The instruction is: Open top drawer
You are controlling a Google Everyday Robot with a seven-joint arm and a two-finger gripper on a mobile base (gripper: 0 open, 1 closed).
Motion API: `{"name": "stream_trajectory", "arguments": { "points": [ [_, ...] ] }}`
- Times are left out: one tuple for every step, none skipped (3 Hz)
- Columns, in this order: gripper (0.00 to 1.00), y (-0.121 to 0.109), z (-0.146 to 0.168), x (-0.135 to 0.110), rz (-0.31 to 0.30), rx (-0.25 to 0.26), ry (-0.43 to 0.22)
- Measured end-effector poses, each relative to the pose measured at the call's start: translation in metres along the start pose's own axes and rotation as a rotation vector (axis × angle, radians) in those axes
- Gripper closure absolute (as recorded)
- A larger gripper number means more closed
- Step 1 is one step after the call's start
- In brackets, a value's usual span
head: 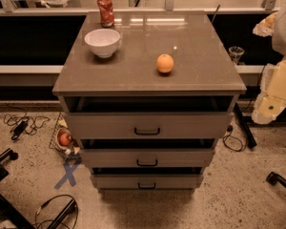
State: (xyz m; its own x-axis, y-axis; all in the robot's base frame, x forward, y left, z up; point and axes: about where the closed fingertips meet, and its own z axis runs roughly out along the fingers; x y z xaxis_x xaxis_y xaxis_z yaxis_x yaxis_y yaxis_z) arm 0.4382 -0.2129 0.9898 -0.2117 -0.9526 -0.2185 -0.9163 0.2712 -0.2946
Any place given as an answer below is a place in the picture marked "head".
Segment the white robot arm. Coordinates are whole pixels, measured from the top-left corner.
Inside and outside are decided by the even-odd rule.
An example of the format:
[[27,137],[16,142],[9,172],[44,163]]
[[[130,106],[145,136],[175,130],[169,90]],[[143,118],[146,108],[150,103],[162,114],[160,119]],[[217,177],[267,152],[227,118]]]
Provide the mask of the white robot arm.
[[266,65],[252,112],[254,123],[269,124],[286,108],[286,4],[257,24],[253,33],[271,35],[273,50],[283,55],[275,66]]

